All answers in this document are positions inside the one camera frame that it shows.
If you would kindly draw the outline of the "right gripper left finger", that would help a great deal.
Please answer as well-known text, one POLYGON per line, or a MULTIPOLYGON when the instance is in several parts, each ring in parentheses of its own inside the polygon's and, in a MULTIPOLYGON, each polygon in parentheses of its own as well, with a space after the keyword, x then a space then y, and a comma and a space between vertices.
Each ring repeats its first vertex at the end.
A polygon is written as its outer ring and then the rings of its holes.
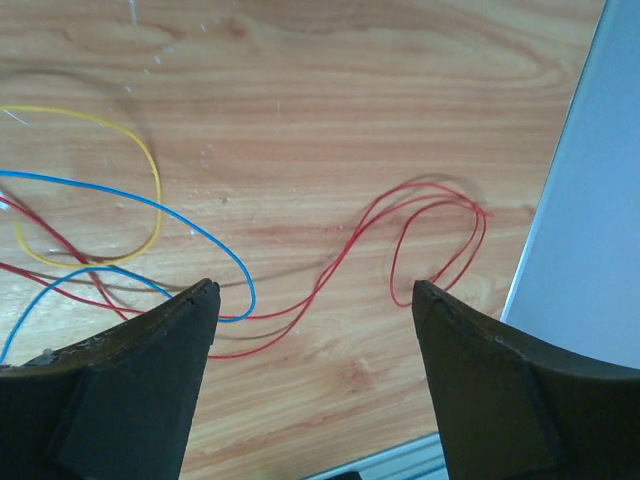
POLYGON ((2 367, 2 478, 178 478, 219 310, 219 286, 204 279, 108 330, 2 367))

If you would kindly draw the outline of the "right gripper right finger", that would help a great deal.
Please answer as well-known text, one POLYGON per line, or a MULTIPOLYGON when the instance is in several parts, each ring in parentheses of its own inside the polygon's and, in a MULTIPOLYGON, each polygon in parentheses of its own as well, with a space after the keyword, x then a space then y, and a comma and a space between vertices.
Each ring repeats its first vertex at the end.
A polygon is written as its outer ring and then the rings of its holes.
POLYGON ((412 315, 452 479, 635 479, 639 373, 556 347, 427 281, 412 315))

